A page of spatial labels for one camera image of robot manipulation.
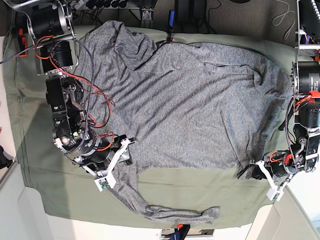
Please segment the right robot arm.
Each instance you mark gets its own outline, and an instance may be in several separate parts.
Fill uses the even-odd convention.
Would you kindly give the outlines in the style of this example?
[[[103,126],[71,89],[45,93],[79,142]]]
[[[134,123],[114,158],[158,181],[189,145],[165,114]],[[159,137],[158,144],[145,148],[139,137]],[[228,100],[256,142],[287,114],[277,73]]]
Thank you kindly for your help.
[[[72,73],[79,63],[73,16],[65,0],[7,1],[14,11],[26,16],[33,42],[36,73],[46,75],[46,101],[52,111],[53,143],[73,162],[88,172],[113,169],[115,163],[132,164],[125,135],[98,135],[99,125],[90,114],[94,94],[102,90],[93,78]]]

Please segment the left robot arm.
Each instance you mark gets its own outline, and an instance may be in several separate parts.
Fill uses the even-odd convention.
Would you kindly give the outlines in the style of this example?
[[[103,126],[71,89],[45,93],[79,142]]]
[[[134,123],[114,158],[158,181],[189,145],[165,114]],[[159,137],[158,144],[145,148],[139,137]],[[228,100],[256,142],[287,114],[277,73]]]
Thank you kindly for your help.
[[[251,162],[252,178],[290,180],[316,169],[320,158],[320,2],[297,1],[296,55],[291,76],[293,94],[278,130],[285,132],[287,150],[275,150]]]

